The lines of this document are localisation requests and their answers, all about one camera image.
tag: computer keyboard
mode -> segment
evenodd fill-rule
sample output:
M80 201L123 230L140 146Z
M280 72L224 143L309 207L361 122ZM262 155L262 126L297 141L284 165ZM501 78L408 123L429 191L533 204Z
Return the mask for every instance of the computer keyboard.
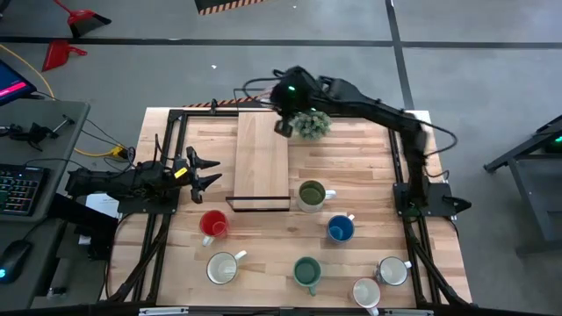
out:
M49 169L0 163L0 214L31 216Z

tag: concrete floor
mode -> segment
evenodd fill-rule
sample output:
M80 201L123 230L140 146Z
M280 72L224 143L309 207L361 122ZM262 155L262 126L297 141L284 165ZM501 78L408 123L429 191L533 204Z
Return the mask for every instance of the concrete floor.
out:
M112 25L93 32L93 38L393 39L385 0L268 0L205 17L197 14L191 0L65 3L113 19ZM393 4L402 40L521 42L522 47L562 41L558 31L562 4L556 0L394 0ZM66 37L65 19L64 11L48 1L19 0L5 12L0 36ZM345 78L363 93L395 107L411 105L403 101L404 82L400 85L392 47L358 47L349 42L333 42L331 47L303 42L287 47L217 43L82 45L88 56L72 57L45 77L58 98L89 102L90 119L127 145L136 144L148 106L230 98L232 89L248 79L295 64L315 75ZM47 49L42 44L6 46L37 68ZM403 54L414 108L429 110L435 124L459 138L459 145L441 158L443 167L450 169L455 195L473 202L472 209L459 216L458 228L474 302L561 314L562 283L557 280L562 277L562 258L515 255L516 246L537 238L534 219L523 207L509 171L488 175L482 165L560 114L562 50L405 48ZM0 58L45 91L25 65L3 52ZM449 141L437 135L439 146ZM91 152L108 149L87 135L77 146ZM100 160L76 154L73 159L92 169L107 169Z

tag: olive green mug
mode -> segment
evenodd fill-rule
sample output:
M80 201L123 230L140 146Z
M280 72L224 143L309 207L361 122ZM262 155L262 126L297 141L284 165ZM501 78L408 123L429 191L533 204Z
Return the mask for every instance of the olive green mug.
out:
M310 180L300 185L297 205L303 212L318 212L324 201L335 197L334 190L326 190L322 183Z

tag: butcher block tabletop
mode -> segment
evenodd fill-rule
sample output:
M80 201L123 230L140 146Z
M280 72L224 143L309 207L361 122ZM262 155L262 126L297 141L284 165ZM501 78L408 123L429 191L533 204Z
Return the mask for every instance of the butcher block tabletop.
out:
M159 134L162 142L169 110L147 108L137 161L152 160L155 134ZM413 113L429 121L426 111ZM169 229L157 304L359 307L349 299L349 291L358 278L372 277L377 262L387 256L407 261L403 226L393 207L395 177L388 131L362 118L334 118L332 131L321 140L306 141L293 135L289 140L291 211L235 213L225 197L234 195L237 124L235 117L189 118L184 146L193 146L202 159L220 162L219 166L202 170L200 174L222 173L223 176L203 194L201 205L191 202L190 187L182 189ZM428 131L427 151L433 151L435 138L432 130ZM439 157L432 155L429 172L440 171ZM317 180L327 190L336 190L337 198L326 201L321 212L300 211L293 198L306 180ZM224 212L230 229L226 239L203 247L199 220L210 210ZM327 241L329 219L350 214L355 215L353 239L340 245ZM118 230L110 270L111 293L139 261L146 221L147 215L135 214ZM452 224L441 218L427 218L427 225L437 268L461 298L471 301ZM241 250L248 254L241 259L234 280L224 285L213 284L206 275L209 259L218 252L235 255ZM315 297L293 279L293 265L302 256L312 256L321 264L322 276ZM426 270L418 262L424 295L429 299ZM152 265L148 267L142 297L148 293L151 276ZM411 275L403 285L381 285L380 290L378 307L415 307Z

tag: computer monitor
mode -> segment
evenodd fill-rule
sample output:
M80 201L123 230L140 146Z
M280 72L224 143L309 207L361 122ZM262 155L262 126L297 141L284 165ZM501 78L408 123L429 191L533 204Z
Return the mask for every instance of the computer monitor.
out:
M0 106L29 96L35 91L37 88L34 85L0 60Z

